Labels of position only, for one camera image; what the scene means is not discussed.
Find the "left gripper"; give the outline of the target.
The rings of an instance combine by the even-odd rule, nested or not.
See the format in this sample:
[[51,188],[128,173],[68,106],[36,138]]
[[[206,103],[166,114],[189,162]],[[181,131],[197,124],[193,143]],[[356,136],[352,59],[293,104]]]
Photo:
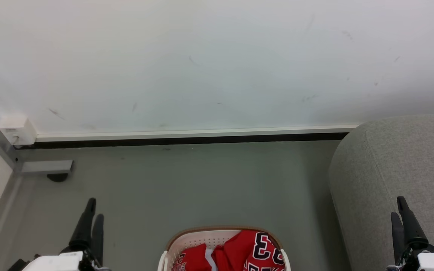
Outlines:
[[60,254],[33,260],[18,259],[8,271],[111,271],[103,266],[104,215],[95,218],[96,199],[90,198],[66,247]]

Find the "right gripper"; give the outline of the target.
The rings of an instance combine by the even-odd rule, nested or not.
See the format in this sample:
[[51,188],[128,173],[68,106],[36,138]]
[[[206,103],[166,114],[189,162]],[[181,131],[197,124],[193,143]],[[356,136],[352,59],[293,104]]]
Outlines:
[[397,205],[399,214],[390,215],[394,265],[386,271],[434,271],[434,246],[404,196],[397,197]]

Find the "grey fabric sofa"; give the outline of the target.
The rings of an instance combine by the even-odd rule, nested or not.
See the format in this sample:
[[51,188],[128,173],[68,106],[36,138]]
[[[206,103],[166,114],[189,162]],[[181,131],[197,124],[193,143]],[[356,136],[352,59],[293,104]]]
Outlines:
[[394,263],[390,214],[398,196],[434,245],[434,114],[353,129],[333,155],[329,187],[352,271]]

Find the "grey metal foot bracket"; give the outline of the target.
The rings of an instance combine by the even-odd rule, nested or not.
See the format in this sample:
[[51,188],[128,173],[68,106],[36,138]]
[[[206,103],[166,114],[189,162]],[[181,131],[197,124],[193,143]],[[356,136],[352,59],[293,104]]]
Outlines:
[[21,168],[22,174],[68,174],[73,160],[63,161],[26,161]]

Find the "white wall socket box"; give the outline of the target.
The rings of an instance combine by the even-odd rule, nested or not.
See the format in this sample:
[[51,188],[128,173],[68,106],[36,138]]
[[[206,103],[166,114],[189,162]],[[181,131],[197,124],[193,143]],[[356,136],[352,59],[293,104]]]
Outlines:
[[24,115],[3,117],[0,121],[0,130],[12,145],[32,145],[37,137],[34,126]]

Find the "white wall baseboard strip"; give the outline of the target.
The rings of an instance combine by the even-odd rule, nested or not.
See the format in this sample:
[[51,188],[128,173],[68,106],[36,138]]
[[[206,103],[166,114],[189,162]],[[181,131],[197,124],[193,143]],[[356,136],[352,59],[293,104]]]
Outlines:
[[358,125],[324,125],[273,128],[241,128],[217,130],[150,131],[150,132],[89,132],[63,134],[37,134],[35,142],[174,139],[199,137],[245,137],[282,134],[322,134],[350,132]]

